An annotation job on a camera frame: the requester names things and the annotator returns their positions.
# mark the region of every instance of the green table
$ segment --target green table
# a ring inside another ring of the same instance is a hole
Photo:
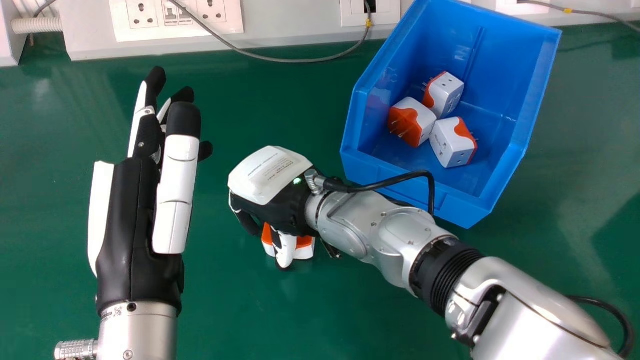
[[[97,335],[93,162],[125,157],[138,86],[160,65],[165,95],[195,89],[215,146],[198,169],[180,359],[468,359],[441,318],[373,266],[319,248],[280,272],[227,208],[228,173],[267,144],[342,175],[351,89],[380,45],[317,65],[230,52],[71,63],[61,37],[37,37],[20,67],[0,70],[0,357],[50,359],[57,341]],[[471,230],[441,225],[563,293],[616,304],[640,327],[638,46],[617,24],[564,29],[529,152],[495,211]],[[593,314],[617,348],[619,325]]]

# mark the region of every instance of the white corrugated hose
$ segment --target white corrugated hose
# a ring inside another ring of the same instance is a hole
[[[37,17],[14,19],[11,27],[16,34],[61,33],[62,21],[59,17]]]

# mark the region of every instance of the power adapter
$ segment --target power adapter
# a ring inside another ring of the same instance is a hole
[[[461,117],[436,121],[429,142],[445,168],[468,165],[478,148],[476,139]]]
[[[446,118],[458,106],[465,84],[443,71],[426,86],[422,103],[438,117]]]
[[[431,134],[436,115],[420,101],[405,97],[389,110],[387,126],[412,147],[422,145]]]

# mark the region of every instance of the blue container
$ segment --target blue container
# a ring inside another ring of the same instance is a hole
[[[529,146],[561,32],[455,0],[415,0],[356,84],[340,155],[347,178],[369,184],[413,170],[436,179],[435,215],[469,228],[489,215]],[[448,71],[465,82],[450,116],[478,139],[471,164],[443,168],[425,143],[387,129],[390,106]],[[380,191],[426,209],[413,179]]]

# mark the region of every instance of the robotic arm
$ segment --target robotic arm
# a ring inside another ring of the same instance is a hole
[[[328,179],[295,152],[265,147],[233,170],[228,185],[247,231],[257,233],[256,218],[290,238],[321,236],[374,265],[444,317],[475,360],[621,359],[576,303],[460,242],[428,212]],[[278,264],[289,266],[291,246],[273,246]]]
[[[184,291],[182,252],[189,232],[200,143],[200,111],[183,88],[156,114],[166,83],[156,67],[140,86],[127,159],[96,162],[89,205],[88,256],[98,279],[97,340],[61,341],[55,359],[172,360]]]

